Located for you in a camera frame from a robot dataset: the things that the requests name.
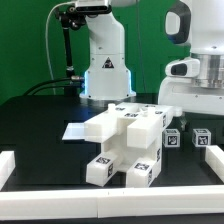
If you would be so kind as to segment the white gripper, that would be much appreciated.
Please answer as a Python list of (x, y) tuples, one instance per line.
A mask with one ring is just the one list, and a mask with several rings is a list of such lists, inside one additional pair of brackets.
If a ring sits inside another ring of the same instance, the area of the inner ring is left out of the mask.
[[(190, 78), (167, 76), (160, 85), (158, 103), (181, 107), (184, 112), (224, 115), (224, 89), (197, 87)], [(185, 113), (179, 121), (181, 130), (185, 131)]]

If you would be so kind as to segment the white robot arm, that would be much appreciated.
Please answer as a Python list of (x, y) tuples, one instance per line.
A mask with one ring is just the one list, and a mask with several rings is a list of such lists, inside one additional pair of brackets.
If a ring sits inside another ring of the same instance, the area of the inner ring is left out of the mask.
[[(98, 10), (118, 6), (116, 0), (87, 0), (90, 67), (83, 98), (118, 100), (131, 93), (124, 59), (124, 29), (112, 14)], [(185, 112), (224, 115), (224, 0), (177, 0), (166, 13), (165, 30), (190, 55), (166, 65), (158, 102)]]

